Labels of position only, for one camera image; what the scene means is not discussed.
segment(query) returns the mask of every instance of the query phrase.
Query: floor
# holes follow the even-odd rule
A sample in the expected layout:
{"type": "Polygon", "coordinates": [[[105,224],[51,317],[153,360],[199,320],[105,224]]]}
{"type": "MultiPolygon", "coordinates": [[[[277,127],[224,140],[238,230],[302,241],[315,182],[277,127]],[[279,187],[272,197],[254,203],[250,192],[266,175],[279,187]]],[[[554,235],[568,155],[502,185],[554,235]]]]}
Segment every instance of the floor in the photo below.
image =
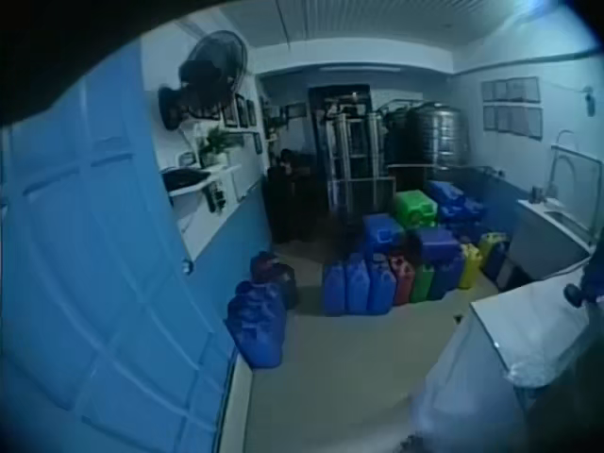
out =
{"type": "Polygon", "coordinates": [[[322,249],[319,243],[289,243],[277,250],[295,269],[300,306],[289,313],[281,366],[254,374],[246,453],[336,451],[310,445],[326,445],[338,433],[349,435],[400,412],[393,408],[406,405],[438,360],[455,316],[466,313],[470,302],[496,294],[480,276],[473,289],[442,301],[397,307],[385,316],[326,317],[322,249]]]}

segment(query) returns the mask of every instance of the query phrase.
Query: potted plant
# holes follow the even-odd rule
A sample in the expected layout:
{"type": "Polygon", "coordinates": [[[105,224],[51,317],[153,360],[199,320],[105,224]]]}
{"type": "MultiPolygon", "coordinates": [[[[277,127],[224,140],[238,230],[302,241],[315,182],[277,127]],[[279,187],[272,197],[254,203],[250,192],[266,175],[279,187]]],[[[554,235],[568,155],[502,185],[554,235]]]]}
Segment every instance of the potted plant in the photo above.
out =
{"type": "Polygon", "coordinates": [[[208,131],[205,140],[199,145],[199,161],[204,167],[209,167],[217,163],[226,163],[225,151],[229,146],[228,133],[219,126],[213,127],[208,131]]]}

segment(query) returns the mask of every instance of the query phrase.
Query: blue door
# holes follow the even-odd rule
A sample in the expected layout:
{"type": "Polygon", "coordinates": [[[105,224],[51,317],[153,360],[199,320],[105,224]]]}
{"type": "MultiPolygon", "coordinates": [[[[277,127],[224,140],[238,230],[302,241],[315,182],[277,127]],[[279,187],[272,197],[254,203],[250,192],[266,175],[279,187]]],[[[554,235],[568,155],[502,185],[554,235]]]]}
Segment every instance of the blue door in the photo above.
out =
{"type": "Polygon", "coordinates": [[[131,44],[3,131],[2,423],[30,449],[214,447],[234,346],[183,274],[147,116],[131,44]]]}

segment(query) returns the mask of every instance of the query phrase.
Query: ceiling panel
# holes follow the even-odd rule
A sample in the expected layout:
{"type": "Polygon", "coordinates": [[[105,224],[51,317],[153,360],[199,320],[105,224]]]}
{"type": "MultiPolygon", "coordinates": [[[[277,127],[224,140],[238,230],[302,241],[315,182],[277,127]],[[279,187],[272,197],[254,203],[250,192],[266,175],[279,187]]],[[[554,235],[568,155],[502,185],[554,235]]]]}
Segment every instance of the ceiling panel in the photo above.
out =
{"type": "Polygon", "coordinates": [[[290,41],[366,37],[455,47],[494,31],[522,3],[523,0],[243,0],[224,5],[222,10],[254,46],[286,42],[287,33],[290,41]]]}

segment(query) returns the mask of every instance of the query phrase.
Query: wall shelf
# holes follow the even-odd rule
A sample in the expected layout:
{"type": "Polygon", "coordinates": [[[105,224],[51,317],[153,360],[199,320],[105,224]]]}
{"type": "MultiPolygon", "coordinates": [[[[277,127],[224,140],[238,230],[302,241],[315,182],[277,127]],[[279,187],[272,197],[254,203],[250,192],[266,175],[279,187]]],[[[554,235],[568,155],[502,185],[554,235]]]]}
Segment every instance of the wall shelf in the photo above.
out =
{"type": "Polygon", "coordinates": [[[217,170],[216,172],[212,172],[212,174],[210,176],[208,176],[206,179],[204,179],[203,181],[198,182],[197,184],[194,184],[189,187],[183,187],[182,189],[176,189],[175,191],[170,191],[170,192],[168,192],[168,195],[170,195],[172,198],[174,198],[176,196],[186,195],[187,193],[199,192],[202,189],[204,189],[205,187],[208,187],[210,184],[216,182],[223,176],[233,173],[233,172],[239,170],[240,168],[242,168],[241,165],[232,165],[230,167],[223,168],[221,170],[217,170]]]}

